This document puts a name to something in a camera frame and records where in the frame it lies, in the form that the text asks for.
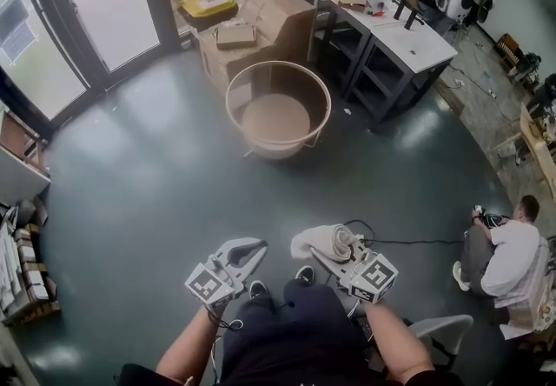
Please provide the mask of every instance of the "white desk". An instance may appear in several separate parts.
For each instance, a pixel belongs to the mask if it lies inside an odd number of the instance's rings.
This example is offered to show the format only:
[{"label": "white desk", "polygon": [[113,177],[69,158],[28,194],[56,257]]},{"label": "white desk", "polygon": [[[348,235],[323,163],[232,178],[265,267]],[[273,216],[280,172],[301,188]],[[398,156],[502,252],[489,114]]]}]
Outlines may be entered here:
[{"label": "white desk", "polygon": [[[330,0],[314,0],[314,6],[319,7],[320,2]],[[416,91],[416,97],[411,102],[411,106],[417,103],[431,84],[458,52],[444,38],[438,35],[426,23],[421,24],[415,20],[409,30],[405,29],[405,24],[411,10],[405,8],[399,20],[394,19],[394,14],[398,9],[398,4],[392,0],[381,0],[387,4],[386,15],[383,17],[371,17],[370,15],[355,12],[333,6],[331,13],[332,21],[335,21],[335,13],[342,19],[356,27],[359,32],[367,32],[367,44],[357,50],[357,64],[350,65],[346,79],[342,85],[345,97],[355,94],[363,102],[367,110],[374,116],[378,123],[394,107],[394,104],[401,96],[405,88],[412,84],[415,75],[426,75],[427,80]],[[381,50],[388,59],[401,70],[403,77],[399,81],[381,81],[378,74],[367,69],[367,60],[373,60],[373,51]],[[364,91],[355,88],[361,73],[365,73],[379,91],[386,97],[387,101],[379,108],[375,108],[373,103],[364,98]]]}]

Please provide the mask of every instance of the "floor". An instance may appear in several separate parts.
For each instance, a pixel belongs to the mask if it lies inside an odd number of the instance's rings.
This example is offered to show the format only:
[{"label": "floor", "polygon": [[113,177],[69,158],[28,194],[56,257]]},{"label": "floor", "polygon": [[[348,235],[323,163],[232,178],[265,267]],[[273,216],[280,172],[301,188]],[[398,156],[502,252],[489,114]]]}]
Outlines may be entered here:
[{"label": "floor", "polygon": [[556,203],[550,196],[545,184],[539,183],[541,174],[536,164],[529,160],[517,166],[514,158],[500,158],[491,148],[519,131],[516,122],[519,118],[520,104],[527,101],[529,94],[520,84],[512,83],[507,77],[508,69],[501,64],[499,56],[493,51],[493,43],[477,27],[468,31],[468,36],[458,35],[454,47],[460,54],[452,61],[452,66],[461,69],[484,90],[491,90],[496,100],[475,86],[457,70],[448,68],[442,79],[450,86],[457,86],[454,79],[460,79],[465,86],[453,90],[466,108],[461,121],[477,141],[487,159],[506,188],[512,201],[525,194],[539,199],[540,213],[536,225],[543,236],[556,235]]},{"label": "floor", "polygon": [[[199,307],[183,282],[230,238],[268,241],[256,276],[280,301],[301,265],[291,238],[306,228],[363,219],[379,239],[452,241],[476,203],[511,208],[473,136],[433,91],[380,134],[334,94],[316,148],[278,163],[245,152],[194,50],[145,70],[62,130],[50,148],[40,251],[63,313],[15,331],[42,386],[111,384],[124,363],[154,368]],[[492,380],[507,346],[488,303],[451,277],[460,244],[375,248],[400,271],[387,295],[398,314],[474,317],[455,371],[470,386]]]}]

